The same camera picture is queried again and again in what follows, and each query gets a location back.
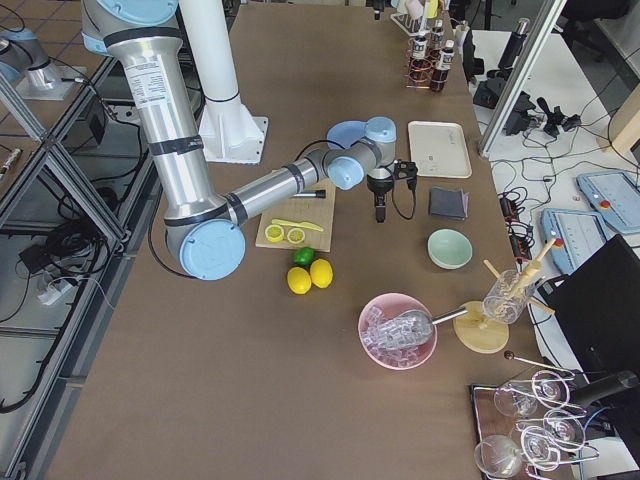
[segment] metal scoop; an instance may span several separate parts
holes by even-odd
[[[378,347],[384,350],[400,350],[427,343],[433,336],[434,325],[467,313],[460,307],[444,315],[430,317],[422,310],[407,310],[377,327],[374,333]]]

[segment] sticker label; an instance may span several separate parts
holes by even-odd
[[[151,57],[145,63],[131,65],[124,70],[136,108],[170,103],[164,70],[157,57]]]

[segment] white pillar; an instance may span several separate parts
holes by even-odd
[[[200,123],[207,161],[259,163],[268,121],[242,104],[221,0],[180,0],[206,98]]]

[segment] wine glass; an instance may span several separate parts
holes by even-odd
[[[555,408],[545,413],[543,428],[558,448],[565,452],[577,452],[584,447],[586,441],[584,427],[578,421],[581,417]]]
[[[531,382],[521,380],[509,380],[498,387],[493,403],[507,417],[528,418],[538,409]]]
[[[531,377],[536,399],[547,408],[563,408],[569,403],[569,385],[556,372],[539,370]]]
[[[478,468],[492,478],[511,478],[522,470],[522,450],[506,435],[490,435],[474,450]]]
[[[514,430],[515,439],[506,435],[490,435],[474,450],[478,468],[492,478],[512,478],[523,465],[551,471],[560,464],[560,451],[549,441],[542,427],[529,426]]]

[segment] yellow knife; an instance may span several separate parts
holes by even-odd
[[[272,218],[271,223],[273,223],[274,225],[283,225],[285,227],[307,228],[309,230],[315,230],[317,232],[324,232],[323,227],[311,222],[292,222],[291,220],[283,220],[281,218]]]

